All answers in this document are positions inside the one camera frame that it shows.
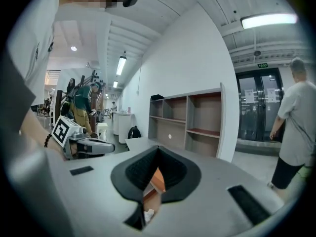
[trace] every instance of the wooden shelf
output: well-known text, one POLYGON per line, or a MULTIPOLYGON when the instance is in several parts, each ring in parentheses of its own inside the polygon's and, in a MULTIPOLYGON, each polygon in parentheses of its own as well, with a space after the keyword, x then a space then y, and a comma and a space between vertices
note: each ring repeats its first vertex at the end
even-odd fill
POLYGON ((179 122, 179 123, 185 123, 185 119, 179 119, 179 118, 162 118, 162 117, 157 117, 157 116, 149 116, 154 119, 161 119, 165 121, 172 121, 172 122, 179 122))
POLYGON ((199 128, 192 128, 192 129, 187 130, 187 132, 195 133, 195 134, 199 134, 199 135, 203 135, 203 136, 208 136, 208 137, 213 137, 213 138, 220 137, 220 132, 199 129, 199 128))

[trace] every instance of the black shorts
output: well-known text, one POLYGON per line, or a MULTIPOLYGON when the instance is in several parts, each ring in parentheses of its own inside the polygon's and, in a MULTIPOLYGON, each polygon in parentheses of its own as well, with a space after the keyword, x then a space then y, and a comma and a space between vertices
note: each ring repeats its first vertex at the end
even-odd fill
POLYGON ((292 181, 293 177, 304 166, 292 166, 283 161, 280 157, 277 160, 275 173, 273 174, 272 184, 278 189, 284 190, 292 181))

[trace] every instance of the white container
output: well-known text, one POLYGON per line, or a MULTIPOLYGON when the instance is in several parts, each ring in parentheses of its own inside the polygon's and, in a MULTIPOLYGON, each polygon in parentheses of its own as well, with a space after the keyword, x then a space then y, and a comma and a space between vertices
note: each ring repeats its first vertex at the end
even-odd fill
POLYGON ((119 134, 119 116, 117 112, 112 112, 112 119, 113 119, 113 134, 119 134))
POLYGON ((128 138, 128 132, 132 127, 132 115, 131 113, 119 113, 116 114, 119 118, 118 122, 118 142, 126 144, 125 139, 128 138))

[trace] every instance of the gray t-shirt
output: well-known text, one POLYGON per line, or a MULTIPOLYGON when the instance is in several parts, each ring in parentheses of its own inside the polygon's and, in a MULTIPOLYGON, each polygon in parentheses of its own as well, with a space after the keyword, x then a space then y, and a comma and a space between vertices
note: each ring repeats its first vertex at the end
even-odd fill
POLYGON ((280 158, 292 166, 310 165, 316 137, 316 86, 309 81, 291 86, 277 115, 286 119, 280 158))

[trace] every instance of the shelf compartment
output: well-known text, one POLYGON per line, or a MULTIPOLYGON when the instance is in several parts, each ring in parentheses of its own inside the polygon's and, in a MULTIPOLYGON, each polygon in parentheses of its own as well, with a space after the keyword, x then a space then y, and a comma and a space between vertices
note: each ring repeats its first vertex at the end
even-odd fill
POLYGON ((187 130, 201 129, 219 132, 221 130, 221 120, 222 99, 220 92, 188 97, 187 130))
POLYGON ((216 157, 219 139, 187 132, 185 149, 199 155, 216 157))
POLYGON ((183 149, 185 138, 185 123, 170 122, 164 118, 150 118, 148 138, 156 139, 163 145, 183 149))
POLYGON ((149 115, 155 117, 162 117, 163 100, 156 100, 150 102, 149 115))
POLYGON ((162 118, 162 117, 156 117, 156 116, 149 116, 153 119, 160 119, 165 121, 171 121, 171 122, 179 122, 179 123, 185 123, 185 119, 179 119, 179 118, 162 118))
POLYGON ((187 132, 214 137, 214 138, 220 137, 220 132, 204 130, 204 129, 199 129, 199 128, 192 128, 192 129, 187 130, 187 132))
POLYGON ((177 97, 164 99, 163 101, 163 118, 166 119, 186 119, 187 114, 187 97, 177 97))

